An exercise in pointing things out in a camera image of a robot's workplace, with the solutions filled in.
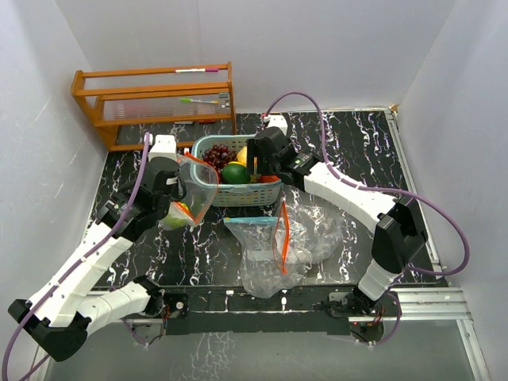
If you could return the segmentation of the green custard apple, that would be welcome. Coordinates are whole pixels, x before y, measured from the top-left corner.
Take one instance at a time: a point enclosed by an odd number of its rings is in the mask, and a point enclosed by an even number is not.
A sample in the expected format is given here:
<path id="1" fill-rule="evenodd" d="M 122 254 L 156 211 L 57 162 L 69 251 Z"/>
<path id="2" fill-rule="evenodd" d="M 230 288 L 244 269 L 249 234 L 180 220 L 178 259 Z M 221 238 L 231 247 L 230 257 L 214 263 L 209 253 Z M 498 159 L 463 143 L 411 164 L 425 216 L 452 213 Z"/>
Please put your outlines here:
<path id="1" fill-rule="evenodd" d="M 160 221 L 163 230 L 179 229 L 193 222 L 192 215 L 184 202 L 172 202 L 167 215 Z"/>

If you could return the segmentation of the clear zip top bag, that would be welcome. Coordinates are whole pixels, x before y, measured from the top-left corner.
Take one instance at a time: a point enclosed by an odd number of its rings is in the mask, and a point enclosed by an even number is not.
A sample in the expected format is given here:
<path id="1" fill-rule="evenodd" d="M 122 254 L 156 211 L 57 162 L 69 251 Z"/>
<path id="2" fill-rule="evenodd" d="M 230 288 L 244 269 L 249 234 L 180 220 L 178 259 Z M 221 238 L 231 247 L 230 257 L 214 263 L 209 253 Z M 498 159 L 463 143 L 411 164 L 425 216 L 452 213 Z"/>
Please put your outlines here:
<path id="1" fill-rule="evenodd" d="M 186 226 L 196 227 L 211 207 L 217 193 L 219 176 L 214 167 L 189 153 L 180 156 L 178 163 L 187 186 L 187 196 L 181 202 L 187 204 L 194 220 Z"/>

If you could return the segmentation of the green avocado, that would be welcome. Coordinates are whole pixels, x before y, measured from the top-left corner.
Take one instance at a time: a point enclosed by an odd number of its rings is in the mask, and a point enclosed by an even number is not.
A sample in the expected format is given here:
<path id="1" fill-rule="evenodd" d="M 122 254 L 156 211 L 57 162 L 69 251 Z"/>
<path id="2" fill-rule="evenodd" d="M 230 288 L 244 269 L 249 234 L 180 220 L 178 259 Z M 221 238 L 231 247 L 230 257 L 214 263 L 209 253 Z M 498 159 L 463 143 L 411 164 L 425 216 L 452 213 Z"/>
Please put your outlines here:
<path id="1" fill-rule="evenodd" d="M 221 178 L 224 183 L 228 184 L 246 184 L 251 180 L 251 176 L 248 173 L 247 168 L 238 163 L 226 164 L 221 170 Z"/>

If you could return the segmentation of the dark red grapes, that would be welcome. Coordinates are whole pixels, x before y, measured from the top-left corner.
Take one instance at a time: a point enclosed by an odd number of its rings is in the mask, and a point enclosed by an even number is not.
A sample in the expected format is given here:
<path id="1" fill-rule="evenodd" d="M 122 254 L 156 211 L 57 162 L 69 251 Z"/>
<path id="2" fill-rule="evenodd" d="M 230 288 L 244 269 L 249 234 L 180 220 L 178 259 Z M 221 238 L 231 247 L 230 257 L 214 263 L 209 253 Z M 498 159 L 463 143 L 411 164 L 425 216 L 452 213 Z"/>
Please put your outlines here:
<path id="1" fill-rule="evenodd" d="M 224 144 L 214 144 L 202 154 L 202 160 L 220 171 L 237 159 L 237 152 Z"/>

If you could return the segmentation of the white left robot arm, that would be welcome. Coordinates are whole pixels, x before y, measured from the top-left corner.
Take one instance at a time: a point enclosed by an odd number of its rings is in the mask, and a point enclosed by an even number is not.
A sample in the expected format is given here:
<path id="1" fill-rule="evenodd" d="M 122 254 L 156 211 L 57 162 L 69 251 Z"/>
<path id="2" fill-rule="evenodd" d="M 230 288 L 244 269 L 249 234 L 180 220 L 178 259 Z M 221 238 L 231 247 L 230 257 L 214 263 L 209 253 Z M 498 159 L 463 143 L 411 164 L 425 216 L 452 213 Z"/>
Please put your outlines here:
<path id="1" fill-rule="evenodd" d="M 47 285 L 8 309 L 57 362 L 73 356 L 92 333 L 111 322 L 131 314 L 154 317 L 164 307 L 161 287 L 146 275 L 99 297 L 88 295 L 111 264 L 187 194 L 177 160 L 156 157 L 138 174 L 139 182 L 126 183 L 110 196 L 83 242 Z"/>

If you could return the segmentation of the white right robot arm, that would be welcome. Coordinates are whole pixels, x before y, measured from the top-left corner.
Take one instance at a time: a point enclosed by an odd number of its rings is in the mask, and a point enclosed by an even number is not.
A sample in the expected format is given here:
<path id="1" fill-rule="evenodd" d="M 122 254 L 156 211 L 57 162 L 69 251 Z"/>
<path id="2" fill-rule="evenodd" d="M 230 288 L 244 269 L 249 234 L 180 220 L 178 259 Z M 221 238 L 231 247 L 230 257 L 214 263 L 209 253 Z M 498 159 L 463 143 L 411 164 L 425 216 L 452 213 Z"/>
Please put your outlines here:
<path id="1" fill-rule="evenodd" d="M 297 152 L 277 127 L 248 138 L 247 168 L 259 175 L 275 175 L 286 185 L 326 200 L 373 234 L 371 263 L 353 291 L 354 306 L 362 314 L 381 307 L 382 295 L 428 240 L 417 199 L 405 195 L 397 200 L 364 190 L 346 175 L 333 175 L 321 156 Z"/>

